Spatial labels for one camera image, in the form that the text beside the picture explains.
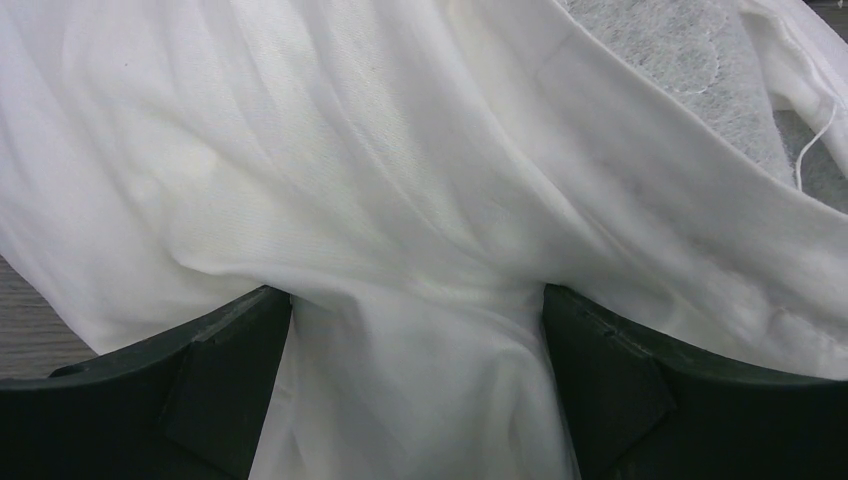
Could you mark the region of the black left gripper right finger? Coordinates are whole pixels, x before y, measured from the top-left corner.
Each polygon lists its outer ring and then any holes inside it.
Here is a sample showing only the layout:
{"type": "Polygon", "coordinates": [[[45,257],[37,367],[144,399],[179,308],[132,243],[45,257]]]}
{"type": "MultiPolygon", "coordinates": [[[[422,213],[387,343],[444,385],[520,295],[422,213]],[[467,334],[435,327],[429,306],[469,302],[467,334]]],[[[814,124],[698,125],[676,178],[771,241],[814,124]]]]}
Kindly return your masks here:
{"type": "Polygon", "coordinates": [[[584,479],[843,479],[847,385],[726,358],[564,288],[544,337],[584,479]]]}

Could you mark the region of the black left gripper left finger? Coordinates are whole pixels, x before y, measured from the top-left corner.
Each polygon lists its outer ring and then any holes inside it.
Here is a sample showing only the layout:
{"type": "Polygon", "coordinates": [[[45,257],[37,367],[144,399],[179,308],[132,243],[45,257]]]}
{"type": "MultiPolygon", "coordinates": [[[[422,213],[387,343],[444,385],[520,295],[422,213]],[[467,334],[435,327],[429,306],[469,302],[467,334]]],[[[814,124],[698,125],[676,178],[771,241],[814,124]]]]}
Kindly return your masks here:
{"type": "Polygon", "coordinates": [[[5,479],[245,479],[291,300],[254,290],[41,379],[1,383],[5,479]]]}

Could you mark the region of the grey cream ruffled pillowcase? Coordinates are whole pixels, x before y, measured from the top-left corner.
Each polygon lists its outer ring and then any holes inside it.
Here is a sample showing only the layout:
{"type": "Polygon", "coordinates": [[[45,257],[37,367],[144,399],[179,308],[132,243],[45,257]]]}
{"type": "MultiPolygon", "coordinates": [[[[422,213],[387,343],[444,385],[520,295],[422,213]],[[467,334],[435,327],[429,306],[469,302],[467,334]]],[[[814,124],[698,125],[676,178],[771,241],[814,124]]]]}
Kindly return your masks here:
{"type": "Polygon", "coordinates": [[[105,354],[294,300],[256,479],[572,479],[549,284],[847,375],[847,46],[800,1],[5,1],[1,253],[105,354]]]}

